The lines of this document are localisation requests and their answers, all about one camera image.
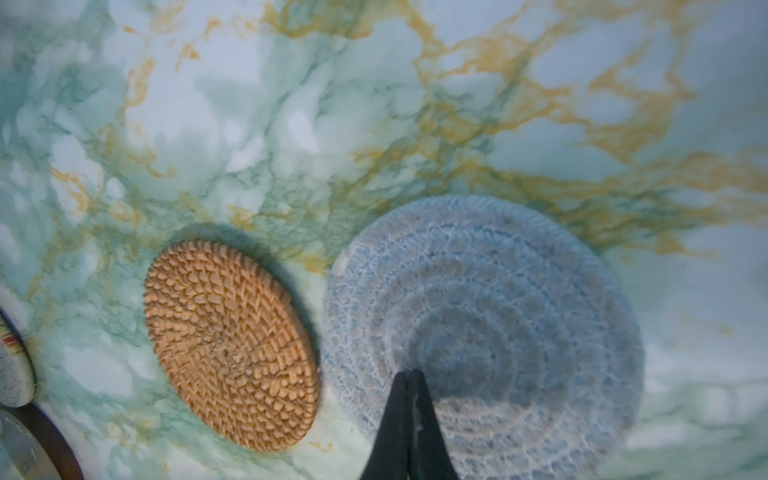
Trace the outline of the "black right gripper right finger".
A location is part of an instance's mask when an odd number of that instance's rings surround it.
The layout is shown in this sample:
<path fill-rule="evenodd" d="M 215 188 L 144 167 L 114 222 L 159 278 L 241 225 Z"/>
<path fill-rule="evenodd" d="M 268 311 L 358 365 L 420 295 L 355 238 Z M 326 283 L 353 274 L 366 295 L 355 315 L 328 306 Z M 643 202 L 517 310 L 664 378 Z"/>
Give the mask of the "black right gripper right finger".
<path fill-rule="evenodd" d="M 424 374 L 409 373 L 409 478 L 458 480 Z"/>

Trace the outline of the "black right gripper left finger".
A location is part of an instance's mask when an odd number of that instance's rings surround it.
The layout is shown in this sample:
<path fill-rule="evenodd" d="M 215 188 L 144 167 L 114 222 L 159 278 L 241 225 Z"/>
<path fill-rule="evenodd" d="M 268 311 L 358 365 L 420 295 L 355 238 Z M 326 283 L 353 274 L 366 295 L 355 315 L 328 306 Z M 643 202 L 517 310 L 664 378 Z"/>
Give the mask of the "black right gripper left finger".
<path fill-rule="evenodd" d="M 409 374 L 395 375 L 378 432 L 360 480 L 409 478 Z"/>

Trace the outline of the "blue woven round coaster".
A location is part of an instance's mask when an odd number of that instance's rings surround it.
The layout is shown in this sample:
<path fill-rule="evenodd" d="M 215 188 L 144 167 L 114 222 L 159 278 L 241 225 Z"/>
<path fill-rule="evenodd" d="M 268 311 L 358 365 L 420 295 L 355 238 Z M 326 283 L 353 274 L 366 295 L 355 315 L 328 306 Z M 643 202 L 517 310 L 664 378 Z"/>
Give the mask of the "blue woven round coaster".
<path fill-rule="evenodd" d="M 582 479 L 624 443 L 640 327 L 602 260 L 509 201 L 446 195 L 383 215 L 327 278 L 321 365 L 376 434 L 398 372 L 425 376 L 463 479 Z"/>

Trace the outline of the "tan rattan round coaster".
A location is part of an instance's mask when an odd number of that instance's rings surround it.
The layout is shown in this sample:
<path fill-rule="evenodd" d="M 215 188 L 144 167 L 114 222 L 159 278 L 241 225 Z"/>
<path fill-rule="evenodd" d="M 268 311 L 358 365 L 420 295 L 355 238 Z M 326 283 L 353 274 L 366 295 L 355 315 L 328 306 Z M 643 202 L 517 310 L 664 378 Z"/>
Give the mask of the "tan rattan round coaster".
<path fill-rule="evenodd" d="M 144 313 L 160 366 L 179 397 L 234 443 L 277 452 L 316 418 L 320 376 L 288 291 L 226 244 L 166 248 L 145 277 Z"/>

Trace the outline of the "rusty brown round coaster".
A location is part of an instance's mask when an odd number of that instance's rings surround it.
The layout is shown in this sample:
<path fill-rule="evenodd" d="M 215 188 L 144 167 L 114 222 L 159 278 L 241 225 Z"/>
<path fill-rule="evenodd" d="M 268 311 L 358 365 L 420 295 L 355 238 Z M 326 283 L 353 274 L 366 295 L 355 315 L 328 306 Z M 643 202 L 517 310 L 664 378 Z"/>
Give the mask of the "rusty brown round coaster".
<path fill-rule="evenodd" d="M 83 479 L 79 462 L 54 423 L 33 404 L 1 407 L 2 479 Z"/>

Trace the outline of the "multicolour woven round coaster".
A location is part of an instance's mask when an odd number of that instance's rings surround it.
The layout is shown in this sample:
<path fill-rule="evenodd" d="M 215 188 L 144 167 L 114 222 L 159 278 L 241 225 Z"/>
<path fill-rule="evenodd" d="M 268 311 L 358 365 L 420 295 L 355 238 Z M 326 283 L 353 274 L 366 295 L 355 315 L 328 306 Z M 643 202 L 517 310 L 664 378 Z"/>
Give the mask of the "multicolour woven round coaster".
<path fill-rule="evenodd" d="M 1 404 L 11 408 L 30 404 L 37 380 L 32 361 L 21 336 L 1 311 Z"/>

